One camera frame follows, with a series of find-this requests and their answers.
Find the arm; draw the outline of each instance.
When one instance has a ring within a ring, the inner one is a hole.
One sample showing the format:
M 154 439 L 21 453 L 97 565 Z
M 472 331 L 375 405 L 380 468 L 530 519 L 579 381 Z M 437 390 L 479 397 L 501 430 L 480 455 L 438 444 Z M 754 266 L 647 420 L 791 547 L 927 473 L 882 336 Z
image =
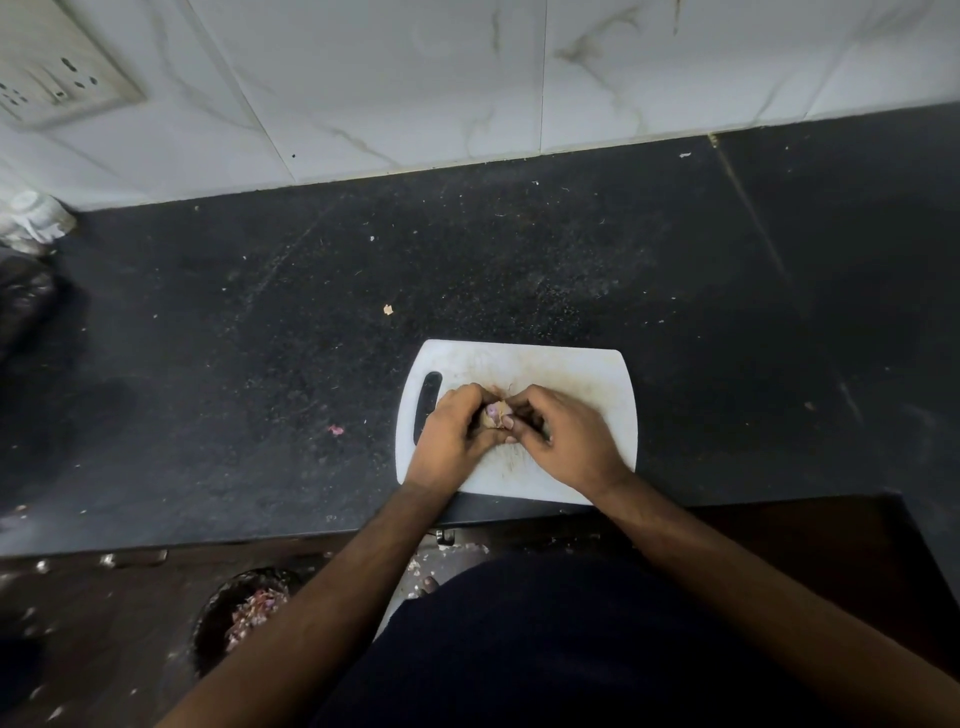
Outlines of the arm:
M 828 704 L 856 720 L 960 725 L 960 685 L 631 473 L 597 412 L 541 387 L 508 402 L 520 414 L 508 427 L 548 473 Z M 550 424 L 549 441 L 523 422 L 525 410 Z
M 403 485 L 273 618 L 208 674 L 158 726 L 285 725 L 370 643 L 424 532 L 503 430 L 468 436 L 496 398 L 479 384 L 448 392 L 427 418 Z

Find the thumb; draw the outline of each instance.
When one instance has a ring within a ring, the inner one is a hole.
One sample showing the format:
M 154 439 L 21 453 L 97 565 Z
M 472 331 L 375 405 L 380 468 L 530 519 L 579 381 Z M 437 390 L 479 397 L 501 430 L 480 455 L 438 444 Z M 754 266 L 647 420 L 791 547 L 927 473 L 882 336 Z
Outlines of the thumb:
M 523 422 L 519 417 L 504 415 L 503 424 L 510 431 L 510 434 L 520 441 L 524 449 L 533 455 L 534 460 L 538 460 L 550 449 L 550 446 L 546 444 L 540 436 L 540 433 Z
M 507 442 L 508 437 L 510 433 L 504 429 L 485 429 L 473 438 L 467 448 L 467 455 L 474 460 L 479 460 L 488 450 Z

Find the wall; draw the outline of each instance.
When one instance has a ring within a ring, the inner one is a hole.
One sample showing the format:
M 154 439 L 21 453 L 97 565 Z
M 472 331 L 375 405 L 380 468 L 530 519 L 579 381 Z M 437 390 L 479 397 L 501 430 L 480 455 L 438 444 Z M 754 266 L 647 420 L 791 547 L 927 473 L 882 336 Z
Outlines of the wall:
M 80 209 L 960 98 L 955 0 L 66 0 L 145 93 L 18 178 Z

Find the forearm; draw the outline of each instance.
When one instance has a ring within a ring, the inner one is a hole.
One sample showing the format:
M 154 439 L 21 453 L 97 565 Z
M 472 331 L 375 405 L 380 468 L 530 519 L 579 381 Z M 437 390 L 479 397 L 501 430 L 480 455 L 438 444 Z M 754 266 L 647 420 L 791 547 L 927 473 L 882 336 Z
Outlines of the forearm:
M 960 724 L 936 667 L 699 521 L 636 478 L 597 507 L 659 569 L 826 701 L 861 719 Z
M 404 485 L 282 610 L 254 631 L 160 726 L 282 725 L 373 636 L 444 494 Z

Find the hand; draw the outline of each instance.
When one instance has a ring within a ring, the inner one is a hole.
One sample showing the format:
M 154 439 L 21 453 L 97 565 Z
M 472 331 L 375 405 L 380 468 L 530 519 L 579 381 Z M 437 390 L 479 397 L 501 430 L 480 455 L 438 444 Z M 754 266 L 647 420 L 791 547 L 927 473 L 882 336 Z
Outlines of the hand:
M 633 476 L 607 423 L 588 404 L 536 384 L 507 403 L 517 413 L 503 418 L 511 434 L 541 468 L 590 500 Z M 529 424 L 539 418 L 546 420 L 549 440 Z
M 443 395 L 426 419 L 403 482 L 448 497 L 456 493 L 484 453 L 510 438 L 503 429 L 468 434 L 470 421 L 480 407 L 497 399 L 479 384 L 465 384 Z

